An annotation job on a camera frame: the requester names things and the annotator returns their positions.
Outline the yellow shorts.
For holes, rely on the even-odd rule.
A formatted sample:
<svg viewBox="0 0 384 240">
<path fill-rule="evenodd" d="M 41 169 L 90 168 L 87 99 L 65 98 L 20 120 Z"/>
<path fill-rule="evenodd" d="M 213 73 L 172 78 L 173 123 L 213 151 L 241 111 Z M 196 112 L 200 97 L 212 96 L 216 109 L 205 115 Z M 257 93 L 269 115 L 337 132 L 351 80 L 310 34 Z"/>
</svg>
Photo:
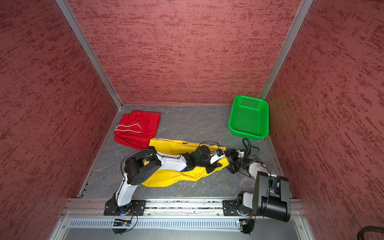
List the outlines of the yellow shorts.
<svg viewBox="0 0 384 240">
<path fill-rule="evenodd" d="M 195 151 L 199 144 L 181 140 L 151 139 L 150 146 L 155 147 L 155 149 L 162 154 L 179 155 Z M 149 177 L 143 185 L 149 188 L 162 188 L 169 187 L 181 181 L 197 182 L 202 178 L 223 170 L 229 165 L 228 158 L 226 157 L 218 160 L 218 162 L 221 166 L 215 168 L 214 171 L 209 174 L 203 167 L 195 167 L 193 170 L 188 172 L 159 169 L 151 177 Z"/>
</svg>

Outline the green plastic basket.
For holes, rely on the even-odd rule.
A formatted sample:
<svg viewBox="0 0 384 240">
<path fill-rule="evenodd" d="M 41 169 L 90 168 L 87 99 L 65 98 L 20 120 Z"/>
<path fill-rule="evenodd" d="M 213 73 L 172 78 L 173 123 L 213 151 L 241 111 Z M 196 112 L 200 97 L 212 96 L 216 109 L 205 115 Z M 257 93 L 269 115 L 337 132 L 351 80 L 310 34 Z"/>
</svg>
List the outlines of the green plastic basket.
<svg viewBox="0 0 384 240">
<path fill-rule="evenodd" d="M 269 135 L 269 104 L 262 99 L 239 95 L 234 97 L 229 129 L 234 136 L 249 140 Z"/>
</svg>

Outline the red shorts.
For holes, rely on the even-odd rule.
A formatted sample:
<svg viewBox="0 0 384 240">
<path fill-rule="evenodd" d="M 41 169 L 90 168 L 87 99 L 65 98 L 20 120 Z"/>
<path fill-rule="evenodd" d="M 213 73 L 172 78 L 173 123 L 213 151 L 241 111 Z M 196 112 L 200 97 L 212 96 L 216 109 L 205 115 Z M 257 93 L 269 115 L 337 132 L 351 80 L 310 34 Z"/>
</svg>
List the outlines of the red shorts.
<svg viewBox="0 0 384 240">
<path fill-rule="evenodd" d="M 115 142 L 135 150 L 146 149 L 158 131 L 161 113 L 132 111 L 124 114 L 114 130 Z"/>
</svg>

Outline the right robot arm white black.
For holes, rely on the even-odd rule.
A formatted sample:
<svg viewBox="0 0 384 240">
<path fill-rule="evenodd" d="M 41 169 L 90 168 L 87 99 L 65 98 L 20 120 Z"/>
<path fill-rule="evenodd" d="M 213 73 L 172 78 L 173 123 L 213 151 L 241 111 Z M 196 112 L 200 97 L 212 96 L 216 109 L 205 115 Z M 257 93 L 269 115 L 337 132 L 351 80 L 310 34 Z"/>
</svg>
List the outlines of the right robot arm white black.
<svg viewBox="0 0 384 240">
<path fill-rule="evenodd" d="M 246 171 L 246 176 L 254 178 L 253 192 L 241 192 L 235 201 L 224 201 L 226 216 L 267 217 L 282 222 L 291 218 L 290 183 L 286 177 L 275 175 L 259 159 L 259 148 L 248 147 L 245 151 L 229 150 L 227 168 L 230 173 Z"/>
</svg>

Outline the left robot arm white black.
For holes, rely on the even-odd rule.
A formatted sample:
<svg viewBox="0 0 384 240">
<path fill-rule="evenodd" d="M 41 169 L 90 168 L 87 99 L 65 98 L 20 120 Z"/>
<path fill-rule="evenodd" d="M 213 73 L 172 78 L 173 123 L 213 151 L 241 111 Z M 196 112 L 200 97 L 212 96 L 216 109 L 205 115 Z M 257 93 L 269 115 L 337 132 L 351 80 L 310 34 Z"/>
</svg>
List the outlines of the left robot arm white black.
<svg viewBox="0 0 384 240">
<path fill-rule="evenodd" d="M 180 181 L 196 182 L 228 164 L 221 148 L 212 151 L 207 145 L 198 145 L 193 152 L 179 155 L 158 152 L 154 146 L 139 150 L 121 162 L 123 180 L 106 210 L 112 211 L 113 215 L 128 211 L 139 185 L 163 188 Z"/>
</svg>

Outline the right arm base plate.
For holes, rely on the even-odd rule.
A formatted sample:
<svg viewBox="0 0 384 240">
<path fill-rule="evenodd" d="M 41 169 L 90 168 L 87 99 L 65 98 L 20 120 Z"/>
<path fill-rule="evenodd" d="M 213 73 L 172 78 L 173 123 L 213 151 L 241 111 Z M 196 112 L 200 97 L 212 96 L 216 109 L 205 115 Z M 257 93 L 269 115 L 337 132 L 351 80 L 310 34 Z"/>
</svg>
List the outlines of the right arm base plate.
<svg viewBox="0 0 384 240">
<path fill-rule="evenodd" d="M 239 216 L 238 204 L 236 200 L 223 200 L 223 214 L 225 217 Z"/>
</svg>

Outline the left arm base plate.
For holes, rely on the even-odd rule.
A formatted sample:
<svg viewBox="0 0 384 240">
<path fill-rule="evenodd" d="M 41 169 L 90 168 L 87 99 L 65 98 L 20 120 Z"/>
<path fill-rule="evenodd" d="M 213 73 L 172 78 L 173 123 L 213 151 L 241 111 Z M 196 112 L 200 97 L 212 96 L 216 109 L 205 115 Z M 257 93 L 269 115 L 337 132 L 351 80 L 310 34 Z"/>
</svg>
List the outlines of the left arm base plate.
<svg viewBox="0 0 384 240">
<path fill-rule="evenodd" d="M 110 199 L 105 204 L 104 216 L 142 216 L 146 207 L 145 200 L 132 200 L 130 204 L 118 207 L 115 199 Z"/>
</svg>

